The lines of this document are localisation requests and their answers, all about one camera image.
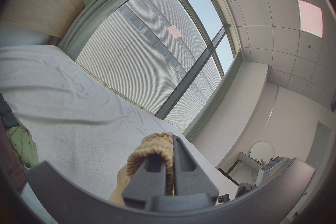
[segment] green clothing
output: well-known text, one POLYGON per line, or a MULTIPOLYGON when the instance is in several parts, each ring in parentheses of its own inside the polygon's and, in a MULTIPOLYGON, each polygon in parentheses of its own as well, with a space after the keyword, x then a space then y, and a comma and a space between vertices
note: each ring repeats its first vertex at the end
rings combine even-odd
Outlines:
POLYGON ((21 163, 26 167, 36 166, 37 158, 36 144, 32 140, 29 130, 16 118, 19 126, 6 130, 8 140, 21 163))

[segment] round mirror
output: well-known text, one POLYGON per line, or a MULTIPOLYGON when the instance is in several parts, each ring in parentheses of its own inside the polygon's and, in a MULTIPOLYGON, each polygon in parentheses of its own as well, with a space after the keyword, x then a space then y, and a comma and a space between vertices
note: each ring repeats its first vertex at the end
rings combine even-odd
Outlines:
POLYGON ((265 165, 274 158, 274 148, 269 142, 261 141, 252 146, 249 156, 265 165))

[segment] window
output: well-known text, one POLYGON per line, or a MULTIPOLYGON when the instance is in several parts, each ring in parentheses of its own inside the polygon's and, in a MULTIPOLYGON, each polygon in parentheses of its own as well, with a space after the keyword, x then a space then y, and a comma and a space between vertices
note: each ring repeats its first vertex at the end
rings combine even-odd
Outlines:
POLYGON ((300 30, 322 37, 322 9, 301 0, 298 0, 298 2, 300 10, 300 30))
POLYGON ((77 62, 183 132, 232 62, 225 34, 212 0, 129 0, 100 25, 77 62))

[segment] bed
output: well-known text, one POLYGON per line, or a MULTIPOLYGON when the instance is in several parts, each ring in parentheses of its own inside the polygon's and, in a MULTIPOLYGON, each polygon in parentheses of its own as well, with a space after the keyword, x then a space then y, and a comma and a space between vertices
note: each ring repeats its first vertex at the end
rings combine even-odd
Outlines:
POLYGON ((219 193, 237 186, 169 123, 98 83, 52 45, 0 48, 0 92, 30 130, 39 161, 48 160, 89 192, 108 199, 119 169, 142 138, 172 132, 187 145, 219 193))

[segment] sky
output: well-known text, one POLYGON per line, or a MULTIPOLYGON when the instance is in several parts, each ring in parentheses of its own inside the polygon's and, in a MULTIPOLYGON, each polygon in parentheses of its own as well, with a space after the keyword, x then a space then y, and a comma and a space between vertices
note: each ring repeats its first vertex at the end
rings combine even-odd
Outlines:
MULTIPOLYGON (((221 20, 212 5, 211 0, 188 0, 202 21, 210 39, 213 39, 222 27, 221 20)), ((224 73, 232 63, 233 55, 227 36, 225 36, 216 49, 224 73)))

